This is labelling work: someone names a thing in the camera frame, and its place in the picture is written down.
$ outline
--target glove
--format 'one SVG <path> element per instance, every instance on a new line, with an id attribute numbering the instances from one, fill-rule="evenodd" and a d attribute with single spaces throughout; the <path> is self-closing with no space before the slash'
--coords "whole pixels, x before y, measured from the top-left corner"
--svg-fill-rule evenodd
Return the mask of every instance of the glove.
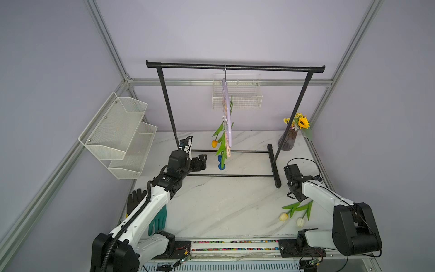
<path id="1" fill-rule="evenodd" d="M 133 191 L 131 194 L 128 195 L 127 199 L 127 216 L 136 208 L 139 203 L 146 198 L 147 196 L 147 190 L 144 190 L 143 192 L 138 189 L 137 192 Z"/>
<path id="2" fill-rule="evenodd" d="M 148 226 L 148 236 L 153 235 L 156 232 L 161 231 L 164 229 L 166 225 L 166 205 L 157 213 L 156 217 L 154 217 L 153 221 L 151 221 L 150 225 Z"/>

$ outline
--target rack leg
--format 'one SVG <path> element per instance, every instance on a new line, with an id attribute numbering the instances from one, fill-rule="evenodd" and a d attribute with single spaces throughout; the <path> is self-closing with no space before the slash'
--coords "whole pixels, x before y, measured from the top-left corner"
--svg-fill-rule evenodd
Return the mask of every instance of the rack leg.
<path id="1" fill-rule="evenodd" d="M 177 142 L 177 149 L 179 145 L 177 130 L 175 129 L 174 116 L 172 115 L 171 104 L 169 103 L 169 96 L 167 95 L 166 84 L 164 82 L 163 70 L 161 67 L 157 67 L 157 74 L 160 79 L 160 85 L 162 85 L 162 91 L 164 96 L 164 101 L 166 102 L 167 113 L 169 114 L 169 120 L 171 121 L 172 131 L 174 132 L 175 141 Z"/>
<path id="2" fill-rule="evenodd" d="M 273 149 L 271 144 L 268 144 L 268 151 L 269 151 L 269 160 L 271 161 L 272 173 L 274 176 L 273 178 L 275 180 L 275 186 L 276 188 L 280 188 L 281 179 L 279 178 L 278 168 L 276 168 L 276 163 L 274 161 Z"/>
<path id="3" fill-rule="evenodd" d="M 288 131 L 290 130 L 291 124 L 293 123 L 293 118 L 294 118 L 294 116 L 298 112 L 299 105 L 301 104 L 302 98 L 304 97 L 305 91 L 307 90 L 308 83 L 310 83 L 310 80 L 311 80 L 312 77 L 313 77 L 313 72 L 308 72 L 307 76 L 305 77 L 305 82 L 304 82 L 304 85 L 302 86 L 302 89 L 301 89 L 301 92 L 299 94 L 298 100 L 296 101 L 296 104 L 294 105 L 293 112 L 290 115 L 290 122 L 287 124 L 285 132 L 283 134 L 283 137 L 282 137 L 283 140 L 281 141 L 281 143 L 278 146 L 278 151 L 276 151 L 276 157 L 275 157 L 275 159 L 273 161 L 274 163 L 276 162 L 276 159 L 278 158 L 279 153 L 281 152 L 281 148 L 282 148 L 282 145 L 284 144 L 285 136 L 287 135 Z"/>

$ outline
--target white tulip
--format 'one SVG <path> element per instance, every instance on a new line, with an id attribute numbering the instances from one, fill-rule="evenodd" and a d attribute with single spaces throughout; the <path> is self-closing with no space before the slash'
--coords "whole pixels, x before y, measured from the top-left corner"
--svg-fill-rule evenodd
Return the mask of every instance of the white tulip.
<path id="1" fill-rule="evenodd" d="M 305 219 L 303 219 L 302 217 L 299 217 L 296 220 L 296 225 L 298 225 L 298 227 L 303 228 L 305 225 Z"/>

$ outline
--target black glove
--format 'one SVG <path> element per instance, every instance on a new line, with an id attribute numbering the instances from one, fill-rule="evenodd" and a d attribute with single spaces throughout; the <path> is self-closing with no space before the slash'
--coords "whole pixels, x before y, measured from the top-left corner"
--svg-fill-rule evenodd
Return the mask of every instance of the black glove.
<path id="1" fill-rule="evenodd" d="M 128 195 L 127 199 L 127 216 L 136 208 L 137 205 L 147 196 L 147 190 L 143 192 L 138 189 L 137 192 L 133 191 Z"/>

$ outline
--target white wire basket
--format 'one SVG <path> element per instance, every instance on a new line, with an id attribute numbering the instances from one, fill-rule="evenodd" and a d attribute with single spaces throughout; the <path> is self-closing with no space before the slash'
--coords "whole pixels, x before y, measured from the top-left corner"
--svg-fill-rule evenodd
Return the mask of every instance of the white wire basket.
<path id="1" fill-rule="evenodd" d="M 157 127 L 141 122 L 124 160 L 112 161 L 108 167 L 118 179 L 137 179 L 142 173 Z"/>
<path id="2" fill-rule="evenodd" d="M 142 101 L 117 97 L 84 146 L 99 160 L 123 160 L 146 108 Z"/>
<path id="3" fill-rule="evenodd" d="M 92 129 L 91 121 L 79 141 L 117 179 L 137 179 L 145 166 L 157 127 L 142 122 L 147 103 L 118 97 L 115 93 L 108 98 L 111 100 L 104 116 L 95 115 L 94 119 L 100 120 L 94 130 L 86 133 Z"/>
<path id="4" fill-rule="evenodd" d="M 213 108 L 222 108 L 222 79 L 225 74 L 213 74 Z M 259 74 L 228 74 L 228 94 L 233 96 L 233 108 L 259 109 L 263 95 L 260 91 Z"/>

